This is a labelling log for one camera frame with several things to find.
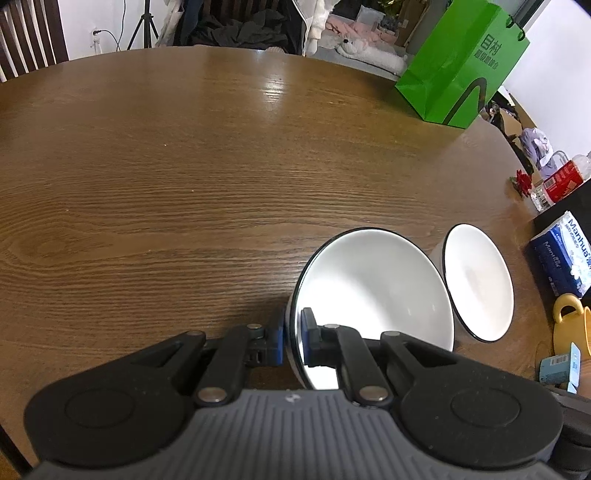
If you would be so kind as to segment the studio light on stand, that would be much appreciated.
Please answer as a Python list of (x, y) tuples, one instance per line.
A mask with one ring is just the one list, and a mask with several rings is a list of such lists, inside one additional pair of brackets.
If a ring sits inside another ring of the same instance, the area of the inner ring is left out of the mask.
[(141, 47), (144, 49), (150, 49), (155, 45), (158, 40), (158, 31), (154, 22), (154, 17), (151, 12), (151, 1), (143, 1), (143, 11), (139, 16), (135, 29), (127, 44), (127, 50), (131, 50), (134, 42), (139, 38), (139, 34), (142, 34)]

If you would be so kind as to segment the black paper bag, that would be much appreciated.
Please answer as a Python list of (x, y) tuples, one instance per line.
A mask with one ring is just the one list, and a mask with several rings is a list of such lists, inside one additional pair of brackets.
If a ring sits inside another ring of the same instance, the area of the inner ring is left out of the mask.
[(591, 180), (564, 197), (534, 219), (534, 231), (539, 234), (569, 211), (577, 220), (588, 240), (591, 239)]

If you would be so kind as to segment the small red flower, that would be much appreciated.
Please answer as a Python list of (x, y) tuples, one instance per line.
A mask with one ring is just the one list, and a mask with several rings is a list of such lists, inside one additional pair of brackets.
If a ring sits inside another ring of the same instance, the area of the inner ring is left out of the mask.
[(532, 190), (532, 177), (522, 171), (517, 170), (514, 176), (510, 177), (510, 183), (521, 197), (529, 197)]

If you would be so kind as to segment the white plush toy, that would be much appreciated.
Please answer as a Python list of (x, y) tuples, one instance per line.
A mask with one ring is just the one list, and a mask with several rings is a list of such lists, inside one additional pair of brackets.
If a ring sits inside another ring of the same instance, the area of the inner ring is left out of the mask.
[(353, 59), (388, 71), (401, 77), (408, 68), (408, 56), (382, 50), (360, 38), (345, 38), (335, 46), (335, 50), (346, 58)]

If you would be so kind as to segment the chair with clothes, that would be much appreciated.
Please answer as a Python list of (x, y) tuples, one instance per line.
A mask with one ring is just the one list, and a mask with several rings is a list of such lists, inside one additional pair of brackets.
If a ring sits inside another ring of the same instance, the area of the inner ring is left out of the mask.
[(168, 1), (157, 46), (215, 46), (311, 55), (332, 1)]

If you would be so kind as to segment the yellow mug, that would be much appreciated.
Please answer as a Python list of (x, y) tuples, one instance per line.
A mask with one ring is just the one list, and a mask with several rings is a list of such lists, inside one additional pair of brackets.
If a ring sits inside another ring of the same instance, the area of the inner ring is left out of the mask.
[(570, 352), (574, 343), (580, 353), (581, 360), (590, 359), (590, 308), (585, 307), (574, 294), (560, 295), (553, 306), (555, 321), (553, 330), (553, 347), (556, 355)]

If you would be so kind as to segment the blue tissue box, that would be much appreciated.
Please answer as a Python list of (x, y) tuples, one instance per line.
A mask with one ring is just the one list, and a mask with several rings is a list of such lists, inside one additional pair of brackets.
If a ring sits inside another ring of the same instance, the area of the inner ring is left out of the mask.
[(556, 297), (574, 294), (582, 299), (590, 289), (590, 243), (577, 219), (566, 211), (530, 245)]

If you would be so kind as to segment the green paper bag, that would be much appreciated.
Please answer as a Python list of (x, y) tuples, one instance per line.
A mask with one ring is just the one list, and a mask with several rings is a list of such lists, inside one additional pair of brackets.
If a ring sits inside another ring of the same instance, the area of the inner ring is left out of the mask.
[(529, 40), (489, 1), (454, 1), (396, 84), (420, 117), (468, 128), (503, 84)]

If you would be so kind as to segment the red label bottle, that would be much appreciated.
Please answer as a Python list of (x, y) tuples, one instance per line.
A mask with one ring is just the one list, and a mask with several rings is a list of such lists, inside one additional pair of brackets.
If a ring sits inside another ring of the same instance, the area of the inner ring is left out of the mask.
[(542, 213), (590, 179), (590, 156), (576, 155), (542, 181), (530, 193), (536, 210)]

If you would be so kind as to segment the white bowl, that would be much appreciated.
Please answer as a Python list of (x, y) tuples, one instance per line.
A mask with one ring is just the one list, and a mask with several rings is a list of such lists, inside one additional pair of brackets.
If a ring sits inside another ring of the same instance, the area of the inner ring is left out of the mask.
[(508, 332), (514, 289), (507, 264), (480, 228), (453, 226), (430, 254), (452, 304), (457, 344), (493, 343)]
[(335, 236), (301, 271), (284, 314), (287, 357), (305, 388), (339, 387), (335, 369), (304, 365), (300, 314), (310, 308), (318, 325), (352, 327), (365, 339), (400, 331), (451, 351), (454, 316), (433, 261), (406, 237), (379, 228)]

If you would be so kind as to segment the dark wooden chair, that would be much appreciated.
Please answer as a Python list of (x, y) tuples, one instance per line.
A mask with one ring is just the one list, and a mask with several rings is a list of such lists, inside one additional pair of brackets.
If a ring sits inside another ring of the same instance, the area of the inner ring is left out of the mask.
[(69, 60), (57, 0), (2, 1), (1, 82)]

